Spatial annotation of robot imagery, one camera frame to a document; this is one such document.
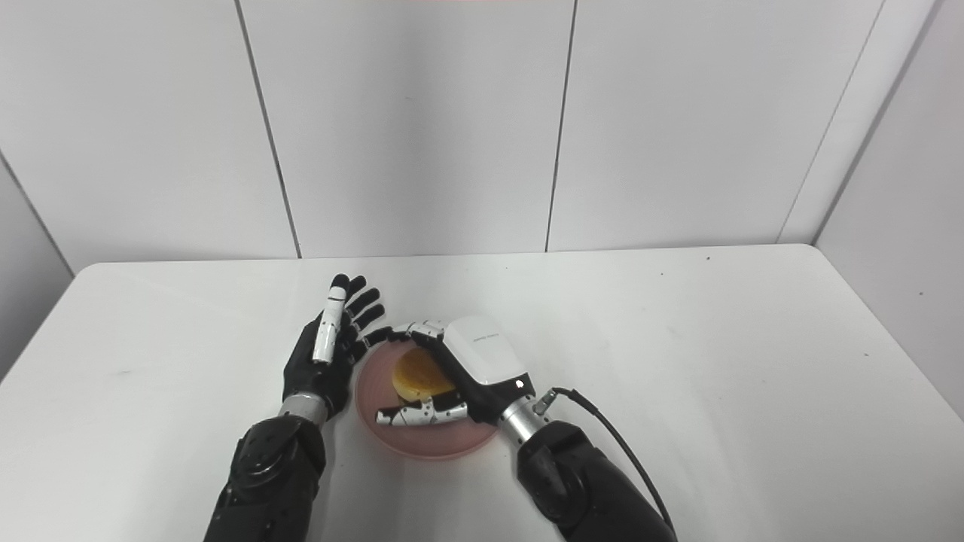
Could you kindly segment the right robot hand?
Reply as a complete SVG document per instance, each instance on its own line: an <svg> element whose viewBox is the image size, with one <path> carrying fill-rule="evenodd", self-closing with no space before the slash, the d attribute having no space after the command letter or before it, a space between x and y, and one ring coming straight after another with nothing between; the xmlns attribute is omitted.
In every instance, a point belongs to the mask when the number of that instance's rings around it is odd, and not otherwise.
<svg viewBox="0 0 964 542"><path fill-rule="evenodd" d="M534 412L535 388L526 368L491 318L409 323L393 329L389 340L413 342L426 350L454 389L379 410L377 425L428 426L471 419L526 440L547 423Z"/></svg>

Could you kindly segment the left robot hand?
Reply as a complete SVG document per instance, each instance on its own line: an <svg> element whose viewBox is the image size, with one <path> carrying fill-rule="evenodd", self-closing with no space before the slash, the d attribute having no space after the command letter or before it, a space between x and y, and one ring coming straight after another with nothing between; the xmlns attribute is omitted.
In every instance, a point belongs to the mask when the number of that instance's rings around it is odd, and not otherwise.
<svg viewBox="0 0 964 542"><path fill-rule="evenodd" d="M323 309L300 333L285 370L283 415L324 423L348 404L352 372L390 335L385 306L365 276L338 274Z"/></svg>

